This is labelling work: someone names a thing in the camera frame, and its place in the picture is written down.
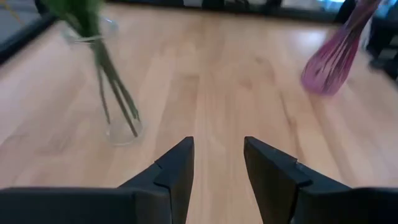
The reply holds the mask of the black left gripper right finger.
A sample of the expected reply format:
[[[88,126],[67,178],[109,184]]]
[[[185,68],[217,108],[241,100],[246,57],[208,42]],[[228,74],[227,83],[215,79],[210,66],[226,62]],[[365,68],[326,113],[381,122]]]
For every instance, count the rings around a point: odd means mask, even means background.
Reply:
[[[293,224],[301,188],[349,189],[252,136],[244,138],[244,159],[263,224]]]

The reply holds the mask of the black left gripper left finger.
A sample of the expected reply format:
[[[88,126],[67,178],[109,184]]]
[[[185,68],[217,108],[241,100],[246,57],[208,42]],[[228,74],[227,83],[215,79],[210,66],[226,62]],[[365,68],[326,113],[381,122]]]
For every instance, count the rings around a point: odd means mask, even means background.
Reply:
[[[120,185],[133,190],[134,224],[186,224],[194,160],[194,138],[187,136]]]

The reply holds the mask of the red artificial flower bunch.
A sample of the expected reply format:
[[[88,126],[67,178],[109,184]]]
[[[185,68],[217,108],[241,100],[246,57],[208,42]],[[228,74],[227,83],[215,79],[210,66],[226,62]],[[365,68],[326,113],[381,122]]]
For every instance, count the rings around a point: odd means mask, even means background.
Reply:
[[[111,125],[111,115],[105,97],[104,82],[107,81],[116,103],[121,110],[131,134],[136,138],[139,132],[133,121],[140,121],[139,111],[117,71],[110,52],[104,42],[105,33],[101,30],[100,9],[103,0],[40,0],[44,6],[75,33],[74,43],[88,44],[92,54],[99,87],[99,97],[107,125]]]

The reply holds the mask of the clear glass vase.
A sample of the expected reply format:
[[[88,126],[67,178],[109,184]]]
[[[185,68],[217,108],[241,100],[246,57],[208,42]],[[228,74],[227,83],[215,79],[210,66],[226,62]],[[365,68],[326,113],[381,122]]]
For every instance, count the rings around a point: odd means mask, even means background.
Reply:
[[[101,16],[99,34],[82,37],[69,25],[62,35],[77,64],[77,72],[87,81],[93,96],[102,135],[116,146],[134,142],[143,132],[141,115],[127,83],[118,23]]]

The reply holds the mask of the pink glass vase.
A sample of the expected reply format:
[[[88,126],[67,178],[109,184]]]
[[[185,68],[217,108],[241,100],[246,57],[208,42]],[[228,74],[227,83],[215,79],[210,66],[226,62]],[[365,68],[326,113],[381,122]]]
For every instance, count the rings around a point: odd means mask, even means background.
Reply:
[[[382,0],[357,0],[348,20],[310,58],[303,69],[303,87],[320,95],[334,95],[346,81],[366,24]]]

